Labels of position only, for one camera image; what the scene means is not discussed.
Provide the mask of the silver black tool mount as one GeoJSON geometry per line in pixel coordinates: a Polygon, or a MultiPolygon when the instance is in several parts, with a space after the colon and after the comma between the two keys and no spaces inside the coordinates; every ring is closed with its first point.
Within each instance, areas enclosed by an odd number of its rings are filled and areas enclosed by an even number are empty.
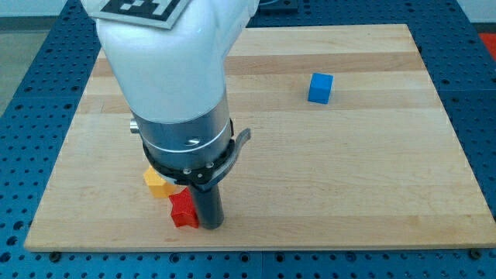
{"type": "Polygon", "coordinates": [[[145,120],[137,114],[130,121],[132,133],[140,135],[152,167],[175,184],[207,191],[233,168],[251,131],[233,137],[227,97],[192,119],[176,123],[145,120]]]}

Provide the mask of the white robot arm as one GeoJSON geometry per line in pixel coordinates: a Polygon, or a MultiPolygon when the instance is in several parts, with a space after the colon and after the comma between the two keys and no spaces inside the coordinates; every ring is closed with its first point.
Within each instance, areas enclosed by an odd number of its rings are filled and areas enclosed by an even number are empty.
{"type": "Polygon", "coordinates": [[[86,1],[98,38],[133,115],[146,157],[188,187],[199,223],[224,219],[219,182],[250,131],[233,130],[226,56],[258,0],[86,1]]]}

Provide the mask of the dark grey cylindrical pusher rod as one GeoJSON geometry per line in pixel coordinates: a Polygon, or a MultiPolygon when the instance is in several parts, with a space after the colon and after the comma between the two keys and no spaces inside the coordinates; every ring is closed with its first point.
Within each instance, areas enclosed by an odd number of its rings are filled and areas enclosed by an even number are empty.
{"type": "Polygon", "coordinates": [[[193,186],[188,187],[198,221],[204,229],[217,229],[224,221],[222,200],[219,186],[216,184],[208,190],[199,190],[193,186]]]}

